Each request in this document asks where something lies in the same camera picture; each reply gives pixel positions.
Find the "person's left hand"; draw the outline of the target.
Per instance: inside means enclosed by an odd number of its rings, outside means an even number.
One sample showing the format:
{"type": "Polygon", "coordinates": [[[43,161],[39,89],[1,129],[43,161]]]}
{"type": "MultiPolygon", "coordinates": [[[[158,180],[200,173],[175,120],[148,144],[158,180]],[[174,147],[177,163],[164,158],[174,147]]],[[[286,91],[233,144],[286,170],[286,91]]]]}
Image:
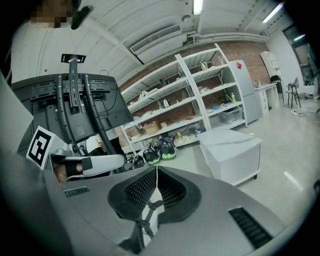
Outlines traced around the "person's left hand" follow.
{"type": "Polygon", "coordinates": [[[66,183],[68,178],[82,175],[83,167],[81,163],[67,161],[54,167],[53,172],[60,183],[66,183]]]}

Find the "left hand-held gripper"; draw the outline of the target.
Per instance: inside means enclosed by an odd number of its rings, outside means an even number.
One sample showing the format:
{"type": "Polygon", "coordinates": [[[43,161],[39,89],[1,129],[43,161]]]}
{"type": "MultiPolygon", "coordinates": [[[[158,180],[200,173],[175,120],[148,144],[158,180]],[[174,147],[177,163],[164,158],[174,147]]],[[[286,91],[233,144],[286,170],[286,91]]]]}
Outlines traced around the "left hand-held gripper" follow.
{"type": "Polygon", "coordinates": [[[79,155],[73,151],[73,145],[65,143],[56,134],[38,126],[28,147],[26,158],[33,161],[41,170],[52,170],[65,162],[82,164],[82,175],[68,179],[98,176],[125,164],[123,155],[79,155]]]}

